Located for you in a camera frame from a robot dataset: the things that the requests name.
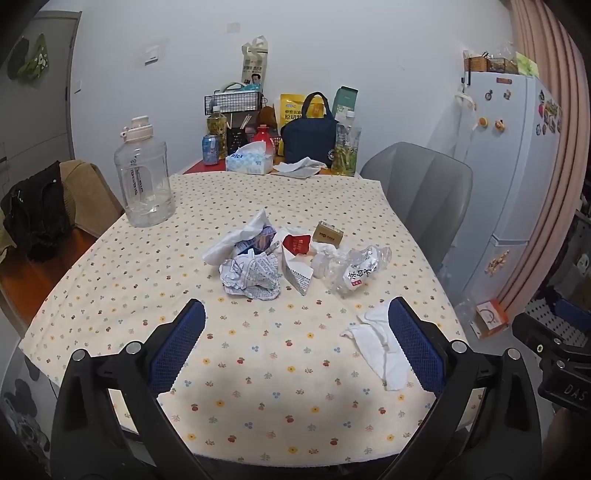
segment bottle cap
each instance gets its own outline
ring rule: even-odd
[[[131,119],[131,128],[124,127],[119,135],[124,142],[145,140],[154,136],[154,127],[150,124],[147,115],[137,116]]]

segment green box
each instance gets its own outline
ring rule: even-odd
[[[357,92],[358,90],[345,86],[342,86],[337,90],[335,101],[333,102],[332,113],[338,121],[343,120],[347,112],[355,111]]]

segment small cardboard box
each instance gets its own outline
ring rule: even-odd
[[[318,222],[318,226],[316,227],[316,230],[314,230],[314,235],[312,235],[312,240],[314,242],[332,244],[336,248],[339,247],[342,239],[343,232],[341,230],[324,222]]]
[[[500,332],[509,325],[509,317],[497,300],[477,305],[476,311],[478,314],[474,315],[470,325],[478,339]]]

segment white wall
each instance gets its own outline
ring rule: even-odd
[[[265,96],[320,90],[332,105],[341,85],[359,89],[359,162],[408,141],[426,145],[463,74],[462,50],[512,39],[499,0],[53,0],[83,11],[74,48],[76,157],[92,161],[120,195],[113,153],[132,117],[149,115],[168,144],[171,172],[200,158],[203,97],[238,80],[241,45],[269,41]],[[226,25],[239,22],[237,34]],[[158,62],[141,54],[161,45]]]

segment bottle with label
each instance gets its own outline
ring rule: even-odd
[[[217,135],[219,138],[219,159],[223,160],[228,156],[228,143],[226,140],[226,125],[228,121],[223,113],[220,113],[220,107],[217,105],[212,108],[213,113],[207,118],[207,131],[210,135]]]
[[[174,213],[166,143],[154,136],[147,116],[132,119],[121,137],[124,143],[115,151],[115,167],[130,224],[147,227],[164,222]]]
[[[331,172],[353,177],[357,166],[357,150],[361,129],[354,127],[355,112],[347,112],[345,120],[336,125],[335,157]]]

